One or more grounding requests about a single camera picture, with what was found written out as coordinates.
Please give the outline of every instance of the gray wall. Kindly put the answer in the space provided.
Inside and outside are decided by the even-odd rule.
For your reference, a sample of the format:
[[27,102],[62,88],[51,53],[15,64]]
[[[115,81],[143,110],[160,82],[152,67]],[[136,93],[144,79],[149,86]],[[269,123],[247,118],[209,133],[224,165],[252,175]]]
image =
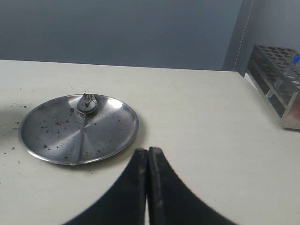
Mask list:
[[0,59],[220,70],[242,0],[0,0]]
[[[252,0],[244,0],[223,64],[232,70]],[[254,44],[300,50],[300,1],[255,0],[235,70],[245,74]]]

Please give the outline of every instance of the test tube rack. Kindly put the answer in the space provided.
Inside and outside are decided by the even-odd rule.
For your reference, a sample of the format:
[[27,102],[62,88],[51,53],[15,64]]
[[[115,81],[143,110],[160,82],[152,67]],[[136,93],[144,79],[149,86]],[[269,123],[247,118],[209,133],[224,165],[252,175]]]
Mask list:
[[[300,129],[300,70],[286,73],[294,49],[255,45],[247,73],[283,128]],[[281,79],[280,86],[276,81]]]

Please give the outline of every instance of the blue cap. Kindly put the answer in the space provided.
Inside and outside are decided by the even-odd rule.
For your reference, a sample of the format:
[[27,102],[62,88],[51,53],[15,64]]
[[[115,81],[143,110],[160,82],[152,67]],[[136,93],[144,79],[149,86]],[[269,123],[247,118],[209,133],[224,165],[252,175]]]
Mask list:
[[295,55],[294,58],[293,58],[293,60],[292,60],[292,63],[296,64],[297,62],[299,62],[299,60],[300,60],[300,56],[299,55]]

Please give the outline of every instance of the metal spoon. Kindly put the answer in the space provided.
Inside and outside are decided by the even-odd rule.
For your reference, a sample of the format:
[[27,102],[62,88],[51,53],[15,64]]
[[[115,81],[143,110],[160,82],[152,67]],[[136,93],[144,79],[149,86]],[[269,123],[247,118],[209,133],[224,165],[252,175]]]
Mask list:
[[80,113],[83,114],[79,136],[77,139],[76,146],[74,148],[73,154],[71,156],[70,165],[76,165],[78,163],[78,159],[81,153],[81,148],[83,146],[83,130],[85,127],[85,118],[86,115],[92,113],[97,108],[97,100],[92,94],[83,94],[82,98],[79,100],[77,104],[77,109]]

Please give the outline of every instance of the white table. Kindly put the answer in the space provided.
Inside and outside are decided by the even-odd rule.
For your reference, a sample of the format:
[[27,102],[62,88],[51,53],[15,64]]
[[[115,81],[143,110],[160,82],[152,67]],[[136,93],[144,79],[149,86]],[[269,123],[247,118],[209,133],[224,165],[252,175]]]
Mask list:
[[[8,60],[0,68],[1,224],[68,221],[113,184],[136,147],[149,146],[161,147],[185,184],[228,219],[300,224],[300,134],[281,129],[239,74]],[[140,131],[130,148],[75,167],[22,148],[16,122],[47,100],[85,91],[136,111]]]

